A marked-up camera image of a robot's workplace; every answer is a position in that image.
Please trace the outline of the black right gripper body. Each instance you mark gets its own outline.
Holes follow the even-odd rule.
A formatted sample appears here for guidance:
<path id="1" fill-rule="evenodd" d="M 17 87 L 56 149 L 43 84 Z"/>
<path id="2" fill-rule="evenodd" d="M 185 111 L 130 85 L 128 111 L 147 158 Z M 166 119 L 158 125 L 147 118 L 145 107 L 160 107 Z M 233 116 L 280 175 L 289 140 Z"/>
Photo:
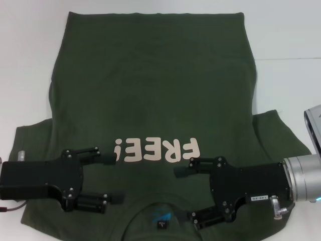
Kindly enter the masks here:
<path id="1" fill-rule="evenodd" d="M 233 207 L 235 217 L 245 204 L 269 200 L 290 200 L 290 186 L 281 163 L 234 167 L 223 157 L 214 159 L 210 172 L 210 189 L 215 206 Z"/>

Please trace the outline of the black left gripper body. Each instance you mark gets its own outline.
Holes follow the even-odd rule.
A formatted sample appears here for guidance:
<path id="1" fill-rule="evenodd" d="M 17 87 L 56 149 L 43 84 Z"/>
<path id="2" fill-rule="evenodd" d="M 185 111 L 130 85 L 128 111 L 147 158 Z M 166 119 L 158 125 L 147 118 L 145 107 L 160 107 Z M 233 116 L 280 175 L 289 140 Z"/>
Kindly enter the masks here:
<path id="1" fill-rule="evenodd" d="M 0 199 L 55 199 L 64 211 L 76 209 L 83 184 L 79 155 L 80 152 L 67 150 L 54 160 L 4 162 Z"/>

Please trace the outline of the dark green printed t-shirt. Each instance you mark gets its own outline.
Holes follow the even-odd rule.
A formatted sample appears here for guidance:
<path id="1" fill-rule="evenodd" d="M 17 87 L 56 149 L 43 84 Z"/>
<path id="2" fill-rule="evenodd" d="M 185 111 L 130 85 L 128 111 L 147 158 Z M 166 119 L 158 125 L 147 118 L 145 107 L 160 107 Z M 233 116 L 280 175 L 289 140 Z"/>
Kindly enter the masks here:
<path id="1" fill-rule="evenodd" d="M 115 165 L 84 168 L 86 192 L 123 193 L 104 214 L 28 201 L 21 223 L 62 241 L 262 241 L 281 231 L 269 202 L 203 230 L 184 211 L 212 206 L 209 176 L 176 178 L 191 157 L 237 167 L 309 149 L 270 110 L 253 114 L 256 66 L 244 15 L 69 13 L 49 89 L 52 118 L 18 127 L 9 157 L 98 147 Z"/>

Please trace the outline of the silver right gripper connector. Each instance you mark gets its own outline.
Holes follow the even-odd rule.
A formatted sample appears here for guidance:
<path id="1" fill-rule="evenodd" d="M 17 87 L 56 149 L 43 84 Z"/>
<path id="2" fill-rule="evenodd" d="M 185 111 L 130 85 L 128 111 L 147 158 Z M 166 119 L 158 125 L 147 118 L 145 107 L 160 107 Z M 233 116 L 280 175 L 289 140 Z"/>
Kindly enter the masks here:
<path id="1" fill-rule="evenodd" d="M 275 195 L 271 196 L 270 202 L 271 202 L 271 206 L 273 209 L 273 214 L 274 214 L 275 220 L 281 220 L 283 215 L 289 213 L 289 210 L 286 207 L 285 208 L 280 207 L 277 196 L 275 196 Z"/>

